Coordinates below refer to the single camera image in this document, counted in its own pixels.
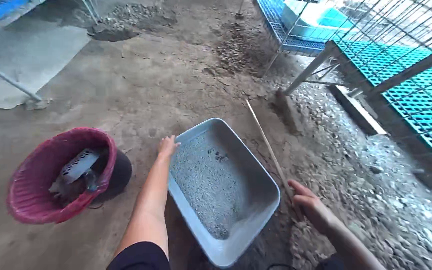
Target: person's left hand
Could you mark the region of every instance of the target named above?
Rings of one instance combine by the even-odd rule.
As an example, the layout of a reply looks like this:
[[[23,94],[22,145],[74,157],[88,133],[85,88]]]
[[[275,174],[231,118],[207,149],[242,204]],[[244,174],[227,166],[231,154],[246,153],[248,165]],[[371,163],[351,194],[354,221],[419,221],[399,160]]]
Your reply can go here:
[[[159,143],[159,156],[164,158],[170,158],[175,152],[178,146],[181,145],[181,143],[174,143],[174,140],[176,139],[175,135],[171,135],[171,138],[166,137],[161,140]]]

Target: gray litter box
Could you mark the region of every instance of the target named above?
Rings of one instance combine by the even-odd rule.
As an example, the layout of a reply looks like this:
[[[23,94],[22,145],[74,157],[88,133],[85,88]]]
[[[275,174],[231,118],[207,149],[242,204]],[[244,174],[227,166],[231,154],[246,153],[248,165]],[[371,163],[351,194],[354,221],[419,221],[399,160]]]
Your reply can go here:
[[[233,265],[279,205],[275,181],[225,121],[176,138],[169,192],[209,260]]]

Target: dirt floor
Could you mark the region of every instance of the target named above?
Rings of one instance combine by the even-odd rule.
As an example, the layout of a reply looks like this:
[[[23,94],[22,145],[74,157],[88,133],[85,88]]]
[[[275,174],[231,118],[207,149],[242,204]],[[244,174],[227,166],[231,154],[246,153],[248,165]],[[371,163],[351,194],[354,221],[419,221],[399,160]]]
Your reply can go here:
[[[174,11],[177,22],[139,29],[125,41],[93,40],[39,92],[53,99],[48,108],[0,110],[0,269],[104,269],[160,138],[208,118],[224,119],[282,187],[248,98],[288,177],[321,196],[388,269],[432,270],[432,190],[414,177],[417,165],[389,137],[366,137],[322,86],[304,84],[293,94],[303,125],[299,135],[290,134],[273,95],[310,59],[283,56],[267,77],[255,76],[272,51],[252,3],[244,2],[239,21],[239,3],[228,0],[155,5]],[[78,126],[109,132],[129,157],[134,176],[126,192],[62,224],[13,220],[5,199],[15,168],[38,144]],[[214,269],[171,197],[166,224],[173,269]],[[313,269],[334,252],[310,224],[294,222],[282,194],[277,212],[232,268]]]

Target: clumped litter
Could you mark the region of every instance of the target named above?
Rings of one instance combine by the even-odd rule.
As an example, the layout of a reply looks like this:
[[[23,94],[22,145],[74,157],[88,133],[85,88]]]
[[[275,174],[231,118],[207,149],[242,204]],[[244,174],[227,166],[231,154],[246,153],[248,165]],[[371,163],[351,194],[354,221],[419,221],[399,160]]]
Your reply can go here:
[[[243,175],[228,162],[231,154],[210,132],[181,145],[171,173],[202,224],[216,239],[227,239],[231,227],[249,208]]]
[[[94,24],[88,35],[95,40],[121,41],[138,36],[140,30],[157,31],[177,23],[171,9],[143,4],[119,4],[109,14]]]
[[[217,53],[221,68],[231,74],[245,72],[261,77],[262,68],[269,62],[263,45],[266,37],[259,27],[246,27],[234,22],[225,25],[223,41],[213,49]]]

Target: dirt pile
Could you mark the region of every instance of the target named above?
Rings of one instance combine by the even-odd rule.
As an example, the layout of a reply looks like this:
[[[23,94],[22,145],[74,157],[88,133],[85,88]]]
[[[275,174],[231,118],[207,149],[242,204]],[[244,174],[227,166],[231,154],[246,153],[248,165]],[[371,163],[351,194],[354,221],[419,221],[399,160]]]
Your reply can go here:
[[[175,23],[176,13],[171,9],[143,4],[120,4],[98,24],[94,24],[88,34],[95,40],[115,42],[138,36],[138,30],[157,32],[162,27],[171,27]]]
[[[265,49],[268,37],[261,27],[245,26],[243,22],[225,24],[222,42],[213,49],[220,67],[231,74],[244,72],[260,77],[269,62],[271,50]]]

